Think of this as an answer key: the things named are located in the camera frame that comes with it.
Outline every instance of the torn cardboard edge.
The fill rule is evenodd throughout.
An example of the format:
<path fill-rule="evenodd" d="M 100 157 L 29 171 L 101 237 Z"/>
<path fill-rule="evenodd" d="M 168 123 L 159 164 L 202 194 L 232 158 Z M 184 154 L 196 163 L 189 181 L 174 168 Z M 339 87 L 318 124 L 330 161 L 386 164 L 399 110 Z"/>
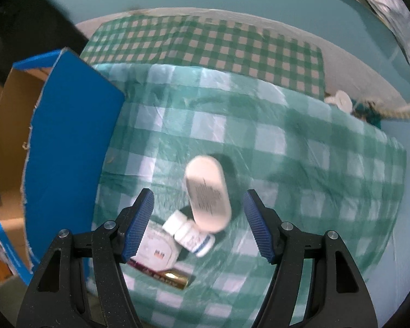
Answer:
<path fill-rule="evenodd" d="M 0 243 L 25 282 L 60 229 L 91 230 L 124 98 L 68 49 L 13 65 L 0 94 Z"/>

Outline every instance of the white pill bottle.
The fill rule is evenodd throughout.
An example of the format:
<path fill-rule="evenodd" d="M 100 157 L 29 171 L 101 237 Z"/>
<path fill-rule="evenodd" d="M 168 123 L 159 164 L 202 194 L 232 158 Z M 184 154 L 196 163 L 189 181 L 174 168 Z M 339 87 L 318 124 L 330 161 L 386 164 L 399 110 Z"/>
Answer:
<path fill-rule="evenodd" d="M 201 231 L 195 221 L 188 219 L 181 211 L 173 213 L 164 223 L 163 229 L 197 257 L 203 257 L 215 243 L 212 234 Z"/>

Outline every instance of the brown cardboard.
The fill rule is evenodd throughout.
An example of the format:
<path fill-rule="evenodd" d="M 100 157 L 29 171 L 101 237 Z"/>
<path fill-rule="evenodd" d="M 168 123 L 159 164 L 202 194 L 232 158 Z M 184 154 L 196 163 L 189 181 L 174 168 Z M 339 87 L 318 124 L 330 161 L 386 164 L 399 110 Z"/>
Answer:
<path fill-rule="evenodd" d="M 26 266 L 21 180 L 29 127 L 44 81 L 12 69 L 0 97 L 0 223 Z"/>

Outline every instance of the green object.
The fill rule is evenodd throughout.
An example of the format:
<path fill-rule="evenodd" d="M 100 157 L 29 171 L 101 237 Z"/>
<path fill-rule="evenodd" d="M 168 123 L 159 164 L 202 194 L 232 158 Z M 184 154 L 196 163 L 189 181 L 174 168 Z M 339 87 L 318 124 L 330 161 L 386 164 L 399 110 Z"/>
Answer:
<path fill-rule="evenodd" d="M 179 291 L 122 267 L 140 317 L 160 327 L 250 327 L 274 266 L 260 257 L 241 208 L 254 188 L 266 206 L 301 230 L 336 230 L 368 277 L 381 258 L 403 195 L 406 152 L 394 138 L 322 101 L 242 75 L 197 67 L 104 64 L 125 92 L 99 181 L 94 226 L 115 218 L 142 188 L 155 193 L 153 220 L 188 206 L 186 164 L 208 154 L 222 164 L 233 210 Z M 302 319 L 304 265 L 294 321 Z M 94 290 L 93 271 L 90 290 Z"/>
<path fill-rule="evenodd" d="M 234 21 L 135 15 L 99 27 L 81 54 L 90 65 L 202 66 L 268 81 L 324 99 L 324 60 L 310 43 Z"/>

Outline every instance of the green and white gingham cloth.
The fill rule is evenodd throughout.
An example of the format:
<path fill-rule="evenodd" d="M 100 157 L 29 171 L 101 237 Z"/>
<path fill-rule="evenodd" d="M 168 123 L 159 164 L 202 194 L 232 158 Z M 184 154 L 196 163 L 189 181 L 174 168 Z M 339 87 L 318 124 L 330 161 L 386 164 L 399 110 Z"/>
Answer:
<path fill-rule="evenodd" d="M 134 15 L 102 24 L 81 54 L 90 65 L 203 66 L 324 99 L 320 49 L 274 30 L 198 16 Z"/>
<path fill-rule="evenodd" d="M 250 188 L 303 231 L 339 232 L 364 277 L 378 263 L 404 189 L 406 152 L 397 140 L 322 101 L 242 75 L 158 64 L 95 67 L 126 100 L 99 181 L 94 226 L 115 218 L 142 188 L 155 193 L 152 219 L 163 223 L 188 206 L 185 166 L 201 154 L 222 164 L 233 210 L 206 256 L 184 251 L 177 267 L 194 277 L 186 290 L 122 267 L 144 321 L 252 325 L 274 267 L 259 255 L 241 208 Z M 310 272 L 307 263 L 293 322 L 303 317 Z"/>

